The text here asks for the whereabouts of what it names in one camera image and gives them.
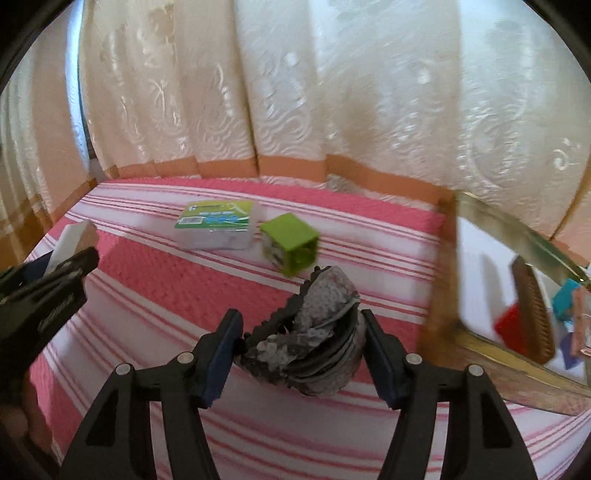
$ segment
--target bed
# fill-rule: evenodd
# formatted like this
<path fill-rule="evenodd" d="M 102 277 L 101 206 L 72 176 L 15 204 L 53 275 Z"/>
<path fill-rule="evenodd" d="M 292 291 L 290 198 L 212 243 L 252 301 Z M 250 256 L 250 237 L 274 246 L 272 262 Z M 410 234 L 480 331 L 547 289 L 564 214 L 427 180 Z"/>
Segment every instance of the bed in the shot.
<path fill-rule="evenodd" d="M 191 350 L 224 312 L 242 312 L 245 330 L 282 306 L 302 278 L 285 278 L 247 251 L 185 251 L 173 225 L 189 201 L 252 199 L 262 219 L 293 212 L 321 233 L 318 263 L 338 265 L 362 306 L 413 351 L 427 314 L 437 256 L 437 213 L 302 187 L 246 181 L 130 179 L 98 185 L 56 223 L 30 258 L 52 250 L 63 228 L 92 220 L 99 268 L 86 279 L 88 302 L 31 368 L 40 407 L 61 460 L 105 379 L 121 362 L 136 368 Z M 508 404 L 540 479 L 558 478 L 591 431 L 591 411 L 569 417 Z M 162 412 L 151 405 L 158 476 L 170 479 Z M 440 404 L 429 480 L 439 478 L 448 408 Z M 261 384 L 234 366 L 222 398 L 202 412 L 220 477 L 373 480 L 398 413 L 388 410 L 362 364 L 337 395 L 305 397 Z"/>

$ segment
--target cream curtain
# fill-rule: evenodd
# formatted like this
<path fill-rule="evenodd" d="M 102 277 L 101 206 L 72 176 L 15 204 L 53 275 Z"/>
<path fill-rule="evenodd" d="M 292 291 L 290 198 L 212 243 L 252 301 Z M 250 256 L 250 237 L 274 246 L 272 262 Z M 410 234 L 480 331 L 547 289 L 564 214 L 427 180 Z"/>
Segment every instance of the cream curtain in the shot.
<path fill-rule="evenodd" d="M 88 0 L 83 103 L 111 177 L 256 177 L 230 0 Z"/>
<path fill-rule="evenodd" d="M 427 203 L 430 184 L 463 188 L 556 231 L 589 156 L 591 85 L 521 0 L 235 3 L 263 176 Z"/>
<path fill-rule="evenodd" d="M 2 95 L 4 242 L 91 185 L 69 15 Z M 591 257 L 588 187 L 571 207 L 591 85 L 522 0 L 86 0 L 79 58 L 111 178 L 261 177 L 424 208 L 463 188 Z"/>
<path fill-rule="evenodd" d="M 66 10 L 37 38 L 0 96 L 0 270 L 24 260 L 93 186 L 70 120 Z"/>

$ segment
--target product label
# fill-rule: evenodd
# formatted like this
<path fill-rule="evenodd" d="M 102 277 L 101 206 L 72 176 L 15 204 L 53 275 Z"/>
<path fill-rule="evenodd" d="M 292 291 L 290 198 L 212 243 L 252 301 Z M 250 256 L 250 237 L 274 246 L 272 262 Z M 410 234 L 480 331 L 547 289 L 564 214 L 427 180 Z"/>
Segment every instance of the product label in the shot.
<path fill-rule="evenodd" d="M 175 228 L 246 229 L 252 202 L 248 200 L 207 200 L 189 203 L 178 217 Z"/>

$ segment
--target black clamp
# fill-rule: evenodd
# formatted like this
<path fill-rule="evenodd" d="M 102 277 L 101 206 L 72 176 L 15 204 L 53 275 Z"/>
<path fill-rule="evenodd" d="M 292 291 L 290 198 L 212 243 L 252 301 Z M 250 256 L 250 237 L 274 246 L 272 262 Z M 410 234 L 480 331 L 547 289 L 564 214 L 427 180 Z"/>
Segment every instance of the black clamp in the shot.
<path fill-rule="evenodd" d="M 482 367 L 435 367 L 384 333 L 371 310 L 362 314 L 365 359 L 378 395 L 390 408 L 400 409 L 378 480 L 425 477 L 438 402 L 449 402 L 441 480 L 537 479 L 519 430 Z"/>
<path fill-rule="evenodd" d="M 0 275 L 0 403 L 20 403 L 26 371 L 86 303 L 82 280 L 99 264 L 90 247 L 44 277 L 50 257 L 51 252 Z"/>
<path fill-rule="evenodd" d="M 174 479 L 219 480 L 198 408 L 220 397 L 242 331 L 242 315 L 228 310 L 192 352 L 161 367 L 118 365 L 78 428 L 58 479 L 155 480 L 149 402 L 159 401 Z"/>

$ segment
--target green plastic block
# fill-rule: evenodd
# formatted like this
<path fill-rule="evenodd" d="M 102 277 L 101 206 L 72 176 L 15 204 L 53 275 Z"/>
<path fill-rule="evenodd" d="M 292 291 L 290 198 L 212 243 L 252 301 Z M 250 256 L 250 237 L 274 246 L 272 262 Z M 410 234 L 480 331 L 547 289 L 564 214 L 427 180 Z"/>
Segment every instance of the green plastic block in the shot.
<path fill-rule="evenodd" d="M 316 263 L 320 234 L 293 213 L 261 224 L 265 256 L 286 277 Z"/>

